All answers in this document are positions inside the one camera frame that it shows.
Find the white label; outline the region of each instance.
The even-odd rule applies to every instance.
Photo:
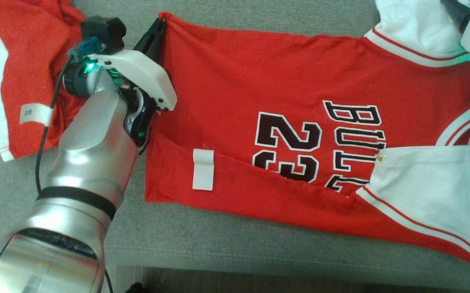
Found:
[[[20,124],[25,122],[39,122],[45,126],[51,124],[52,109],[39,103],[25,104],[20,109]]]
[[[213,190],[213,151],[194,149],[194,183],[196,190]]]

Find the basketball jersey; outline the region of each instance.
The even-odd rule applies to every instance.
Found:
[[[178,102],[147,202],[410,243],[470,262],[470,54],[166,19]]]
[[[0,155],[3,161],[38,152],[45,125],[45,148],[62,132],[84,100],[60,89],[52,111],[54,84],[67,50],[81,40],[84,19],[70,0],[0,1]]]

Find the black cable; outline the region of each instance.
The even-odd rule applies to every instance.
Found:
[[[74,59],[74,56],[71,55],[67,63],[63,66],[62,71],[60,72],[60,76],[58,77],[58,81],[56,82],[56,86],[54,87],[54,93],[52,95],[52,100],[51,100],[51,110],[54,109],[54,105],[56,104],[56,100],[58,100],[58,91],[60,91],[60,85],[62,84],[63,80],[63,74],[66,71],[67,67],[69,64],[72,62]],[[41,192],[41,186],[40,186],[40,162],[41,162],[41,156],[44,153],[44,145],[45,145],[45,139],[47,139],[47,131],[49,130],[49,126],[45,126],[44,128],[44,133],[41,137],[41,142],[40,142],[40,150],[38,150],[38,155],[36,156],[36,169],[35,169],[35,175],[36,175],[36,189],[38,190],[38,194]]]
[[[110,281],[110,276],[107,269],[105,269],[105,279],[107,279],[107,284],[109,285],[109,292],[114,293],[114,291],[112,291],[112,282]]]

